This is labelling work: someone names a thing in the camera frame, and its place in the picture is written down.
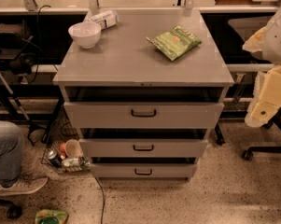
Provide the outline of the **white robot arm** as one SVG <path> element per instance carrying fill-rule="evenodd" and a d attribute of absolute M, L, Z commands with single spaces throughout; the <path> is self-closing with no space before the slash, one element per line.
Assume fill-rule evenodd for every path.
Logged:
<path fill-rule="evenodd" d="M 261 51 L 262 58 L 274 65 L 255 78 L 253 99 L 247 109 L 246 125 L 260 127 L 281 108 L 281 7 L 265 27 L 259 29 L 243 45 L 247 51 Z"/>

